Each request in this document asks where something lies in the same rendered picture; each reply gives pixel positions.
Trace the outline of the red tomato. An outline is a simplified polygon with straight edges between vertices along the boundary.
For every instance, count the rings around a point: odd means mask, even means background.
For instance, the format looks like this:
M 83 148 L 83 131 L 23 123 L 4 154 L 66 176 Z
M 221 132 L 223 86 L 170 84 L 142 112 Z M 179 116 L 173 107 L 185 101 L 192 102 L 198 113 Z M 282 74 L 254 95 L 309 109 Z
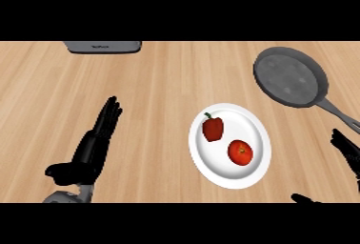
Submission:
M 240 166 L 247 166 L 252 163 L 254 159 L 254 150 L 246 141 L 234 140 L 229 143 L 228 157 L 231 161 Z

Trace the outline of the grey appliance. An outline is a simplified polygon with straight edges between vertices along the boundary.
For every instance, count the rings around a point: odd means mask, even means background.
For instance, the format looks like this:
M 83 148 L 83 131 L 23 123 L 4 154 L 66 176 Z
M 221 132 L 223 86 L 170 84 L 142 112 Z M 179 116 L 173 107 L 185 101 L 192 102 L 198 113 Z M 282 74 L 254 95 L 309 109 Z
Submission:
M 141 41 L 66 41 L 72 53 L 119 54 L 141 51 Z

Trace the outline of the red bell pepper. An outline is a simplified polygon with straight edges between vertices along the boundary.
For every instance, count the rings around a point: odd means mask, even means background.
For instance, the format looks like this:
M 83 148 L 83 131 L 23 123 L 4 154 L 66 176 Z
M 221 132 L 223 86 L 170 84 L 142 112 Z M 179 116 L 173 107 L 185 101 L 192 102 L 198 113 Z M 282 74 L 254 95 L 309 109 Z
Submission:
M 209 112 L 204 115 L 207 120 L 203 122 L 203 135 L 207 141 L 213 142 L 223 138 L 225 122 L 221 117 L 215 118 Z

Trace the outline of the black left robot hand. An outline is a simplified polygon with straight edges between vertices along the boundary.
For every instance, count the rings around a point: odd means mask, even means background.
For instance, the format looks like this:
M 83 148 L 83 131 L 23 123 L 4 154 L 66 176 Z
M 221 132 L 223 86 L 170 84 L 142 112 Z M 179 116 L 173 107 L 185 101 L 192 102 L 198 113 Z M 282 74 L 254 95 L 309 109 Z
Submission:
M 95 184 L 104 170 L 110 140 L 122 113 L 123 108 L 117 97 L 111 96 L 100 113 L 95 127 L 80 140 L 73 160 L 69 163 L 51 165 L 45 170 L 45 175 L 54 178 L 57 185 Z

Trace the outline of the white oval plate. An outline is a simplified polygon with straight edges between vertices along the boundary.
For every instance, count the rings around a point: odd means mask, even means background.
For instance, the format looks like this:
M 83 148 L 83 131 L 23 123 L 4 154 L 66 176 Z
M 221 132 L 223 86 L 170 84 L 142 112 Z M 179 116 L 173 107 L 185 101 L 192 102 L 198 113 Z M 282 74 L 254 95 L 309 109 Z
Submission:
M 203 133 L 203 124 L 213 118 L 225 122 L 221 140 L 210 142 Z M 252 162 L 238 165 L 229 157 L 228 149 L 237 140 L 252 147 Z M 241 106 L 219 103 L 209 106 L 197 115 L 190 131 L 190 150 L 195 166 L 204 177 L 221 187 L 247 189 L 266 175 L 272 161 L 272 144 L 268 130 L 256 115 Z

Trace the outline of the grey frying pan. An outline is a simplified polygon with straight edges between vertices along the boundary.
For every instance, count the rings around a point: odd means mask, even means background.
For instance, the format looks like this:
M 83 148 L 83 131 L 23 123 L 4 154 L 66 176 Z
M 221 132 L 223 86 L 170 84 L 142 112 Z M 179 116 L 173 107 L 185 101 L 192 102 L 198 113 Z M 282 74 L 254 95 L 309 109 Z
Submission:
M 287 47 L 266 49 L 256 58 L 254 77 L 263 92 L 275 101 L 293 108 L 321 106 L 360 134 L 360 122 L 327 99 L 327 73 L 305 52 Z

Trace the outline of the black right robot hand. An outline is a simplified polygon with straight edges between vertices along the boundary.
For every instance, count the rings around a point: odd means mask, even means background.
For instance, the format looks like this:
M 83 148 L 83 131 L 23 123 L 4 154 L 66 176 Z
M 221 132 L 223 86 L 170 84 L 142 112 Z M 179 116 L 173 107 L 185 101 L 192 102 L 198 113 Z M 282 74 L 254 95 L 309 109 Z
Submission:
M 360 204 L 360 147 L 352 142 L 339 129 L 333 130 L 331 144 L 339 149 L 358 182 L 358 196 Z

